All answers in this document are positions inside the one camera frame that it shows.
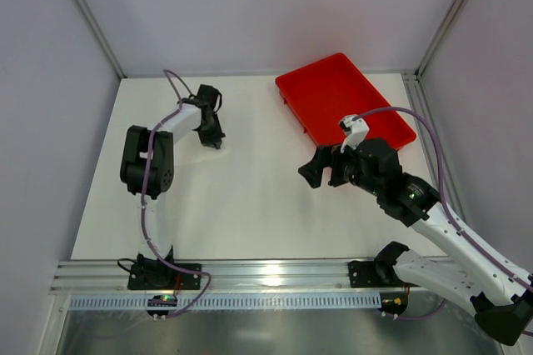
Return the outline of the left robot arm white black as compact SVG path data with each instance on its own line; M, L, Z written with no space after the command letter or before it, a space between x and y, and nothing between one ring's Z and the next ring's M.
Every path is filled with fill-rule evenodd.
M128 269L130 290L198 290L202 265L177 263L166 193L174 180L174 146L195 132L200 144L219 150L225 133L218 117L222 94L202 84L197 93L179 98L176 107L153 128L132 125L126 134L120 179L139 199L141 245Z

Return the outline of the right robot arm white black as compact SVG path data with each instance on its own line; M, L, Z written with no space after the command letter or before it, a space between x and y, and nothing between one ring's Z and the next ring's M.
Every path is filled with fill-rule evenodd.
M319 146L299 174L312 188L321 186L324 168L329 186L350 183L376 198L390 218L412 228L449 256L460 270L431 261L399 242L387 244L373 260L385 284L426 288L469 313L489 337L516 344L532 321L532 275L480 239L425 180L404 172L394 148L380 138L355 147Z

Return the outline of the red plastic tray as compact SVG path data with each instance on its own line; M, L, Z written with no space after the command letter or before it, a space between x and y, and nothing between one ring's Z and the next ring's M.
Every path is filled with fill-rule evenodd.
M340 143L339 122L390 103L343 53L283 74L275 79L283 102L315 145Z

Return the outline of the right side aluminium rail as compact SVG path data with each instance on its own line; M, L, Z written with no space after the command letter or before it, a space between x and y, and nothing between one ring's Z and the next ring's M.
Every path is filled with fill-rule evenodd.
M440 192L439 181L444 183L444 192L446 201L450 205L451 209L465 221L464 208L461 204L455 182L453 181L451 171L445 159L443 147L441 147L441 166L438 167L437 151L433 143L432 137L438 138L436 121L431 112L431 107L425 94L422 82L416 77L413 72L405 72L401 74L401 79L406 90L406 95L410 104L410 107L414 113L426 120L426 124L431 128L431 132L427 127L415 119L416 128L418 131L418 137L421 141L424 155L426 157L427 165L430 169L431 179L436 189Z

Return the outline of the aluminium rail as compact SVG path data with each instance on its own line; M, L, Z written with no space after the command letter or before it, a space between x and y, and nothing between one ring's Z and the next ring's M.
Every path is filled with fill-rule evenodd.
M455 182L453 181L451 171L445 159L443 147L441 147L441 166L438 167L437 151L433 143L432 137L438 138L436 121L431 112L431 107L425 94L422 82L416 77L413 72L405 72L401 74L401 79L406 90L406 95L410 104L410 107L414 113L426 120L426 124L431 128L431 132L427 127L415 119L416 128L418 131L418 137L421 141L424 155L426 157L427 165L430 169L431 179L436 189L440 192L439 181L444 183L444 192L446 201L450 205L451 209L465 221L464 208L461 204Z
M212 275L209 290L336 291L350 288L349 258L200 260ZM128 273L112 261L69 261L57 266L49 292L124 293Z

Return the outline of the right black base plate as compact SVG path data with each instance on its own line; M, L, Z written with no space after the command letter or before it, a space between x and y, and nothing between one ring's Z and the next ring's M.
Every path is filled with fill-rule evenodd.
M351 288L398 288L403 285L392 266L382 262L351 261L347 270Z

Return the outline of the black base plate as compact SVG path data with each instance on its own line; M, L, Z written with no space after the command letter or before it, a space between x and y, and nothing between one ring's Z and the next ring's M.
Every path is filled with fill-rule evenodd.
M351 288L398 288L403 285L392 266L382 262L351 261L347 270Z
M177 267L186 269L192 274L178 272L160 263L132 266L127 289L132 291L149 290L199 290L201 283L200 263L178 263Z

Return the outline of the aluminium front rail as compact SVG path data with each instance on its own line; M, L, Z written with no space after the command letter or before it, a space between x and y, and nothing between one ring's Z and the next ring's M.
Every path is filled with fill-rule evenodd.
M209 290L336 291L350 288L349 258L200 260L212 275ZM112 261L69 261L57 266L49 292L124 293L128 273Z

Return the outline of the left aluminium frame post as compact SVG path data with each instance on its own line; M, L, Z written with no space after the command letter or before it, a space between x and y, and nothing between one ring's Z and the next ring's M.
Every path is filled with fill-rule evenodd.
M116 55L114 54L105 34L103 33L97 19L94 17L92 9L90 8L87 0L73 0L76 8L80 12L83 21L86 23L90 33L95 39L97 45L102 51L103 56L106 58L109 66L112 68L117 77L122 80L127 77L126 73L123 71L120 62L117 60Z

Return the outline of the aluminium frame post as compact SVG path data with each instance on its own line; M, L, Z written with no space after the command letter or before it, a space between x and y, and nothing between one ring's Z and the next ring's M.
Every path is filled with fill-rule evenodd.
M433 35L428 48L424 52L420 64L415 71L415 75L418 79L421 79L425 74L441 44L444 42L446 36L461 15L461 12L466 6L467 2L468 0L452 0L451 5L448 7L445 16L443 17L439 27L436 29L436 32Z
M87 0L73 0L76 8L80 12L83 21L86 23L90 33L95 39L97 45L102 51L103 56L106 58L109 66L112 68L117 77L122 80L127 77L126 73L123 71L120 62L117 60L116 55L114 54L105 34L103 33L97 19L94 17L92 9L90 8Z

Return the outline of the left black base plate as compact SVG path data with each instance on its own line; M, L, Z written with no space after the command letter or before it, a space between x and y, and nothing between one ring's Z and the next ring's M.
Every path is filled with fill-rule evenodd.
M201 283L200 263L178 263L177 267L186 269L192 274L178 272L160 263L132 266L127 289L132 291L149 290L199 290Z

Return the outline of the right aluminium frame post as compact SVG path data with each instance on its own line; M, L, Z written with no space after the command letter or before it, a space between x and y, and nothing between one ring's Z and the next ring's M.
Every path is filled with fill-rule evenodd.
M433 35L428 48L424 52L420 64L415 71L415 75L418 79L421 79L425 74L441 44L444 42L446 36L461 15L461 12L466 6L467 2L468 0L452 0L451 5L448 7L445 16L443 17L439 27L436 29L436 32Z

